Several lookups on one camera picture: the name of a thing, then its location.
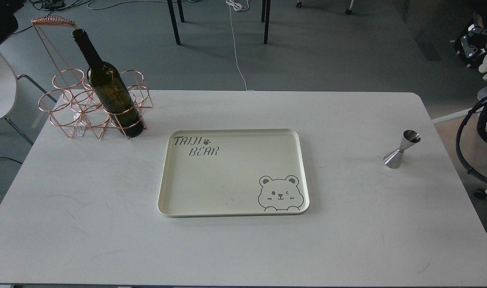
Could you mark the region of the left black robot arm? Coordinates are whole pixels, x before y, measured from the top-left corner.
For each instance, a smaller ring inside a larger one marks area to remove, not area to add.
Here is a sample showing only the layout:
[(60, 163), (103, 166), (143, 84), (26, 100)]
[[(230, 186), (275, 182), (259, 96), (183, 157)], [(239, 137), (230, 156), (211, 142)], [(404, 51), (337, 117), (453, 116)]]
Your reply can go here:
[(0, 45), (18, 29), (18, 20), (14, 14), (24, 7), (24, 2), (24, 0), (0, 0)]

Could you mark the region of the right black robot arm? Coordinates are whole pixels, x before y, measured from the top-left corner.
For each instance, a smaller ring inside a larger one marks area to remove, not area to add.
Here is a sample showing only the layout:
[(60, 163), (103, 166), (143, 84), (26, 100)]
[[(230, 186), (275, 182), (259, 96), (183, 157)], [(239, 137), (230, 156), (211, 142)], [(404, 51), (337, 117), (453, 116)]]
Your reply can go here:
[[(469, 27), (467, 34), (464, 34), (461, 38), (461, 46), (463, 53), (467, 58), (472, 58), (480, 50), (485, 51), (485, 56), (483, 63), (479, 66), (479, 71), (484, 73), (485, 80), (487, 81), (487, 28), (484, 24), (479, 23), (479, 16), (475, 14), (473, 16), (473, 24)], [(481, 182), (487, 183), (487, 177), (476, 171), (465, 159), (461, 153), (460, 139), (463, 128), (467, 125), (469, 119), (474, 113), (481, 110), (479, 113), (479, 118), (477, 120), (476, 130), (480, 138), (487, 143), (487, 131), (485, 126), (487, 124), (487, 96), (479, 100), (467, 113), (465, 118), (462, 120), (456, 135), (456, 155), (466, 169), (467, 173), (473, 175), (475, 178), (479, 179)]]

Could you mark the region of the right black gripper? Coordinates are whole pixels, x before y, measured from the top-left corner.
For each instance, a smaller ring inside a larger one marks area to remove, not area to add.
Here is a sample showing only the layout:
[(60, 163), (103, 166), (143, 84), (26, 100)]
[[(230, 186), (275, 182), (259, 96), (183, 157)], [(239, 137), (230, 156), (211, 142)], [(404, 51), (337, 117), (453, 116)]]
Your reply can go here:
[(487, 29), (472, 24), (459, 38), (459, 56), (468, 68), (477, 68), (487, 56)]

